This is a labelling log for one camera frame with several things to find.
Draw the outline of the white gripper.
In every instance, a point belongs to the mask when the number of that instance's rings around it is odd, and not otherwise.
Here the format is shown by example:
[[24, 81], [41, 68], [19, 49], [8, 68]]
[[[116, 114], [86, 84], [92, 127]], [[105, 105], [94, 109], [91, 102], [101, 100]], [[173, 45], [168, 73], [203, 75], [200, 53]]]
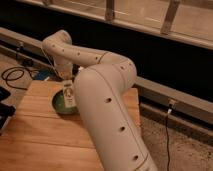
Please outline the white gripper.
[[69, 80], [72, 78], [73, 64], [68, 60], [55, 61], [54, 67], [57, 70], [59, 77], [63, 80]]

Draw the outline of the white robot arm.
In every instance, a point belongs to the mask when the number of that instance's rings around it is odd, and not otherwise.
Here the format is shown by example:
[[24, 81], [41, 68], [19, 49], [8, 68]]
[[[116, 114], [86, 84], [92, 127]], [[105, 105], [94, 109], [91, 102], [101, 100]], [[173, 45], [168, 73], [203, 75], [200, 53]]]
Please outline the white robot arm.
[[122, 55], [75, 46], [60, 30], [42, 41], [55, 68], [67, 72], [72, 64], [83, 69], [74, 79], [74, 98], [104, 171], [158, 171], [122, 94], [137, 77], [134, 62]]

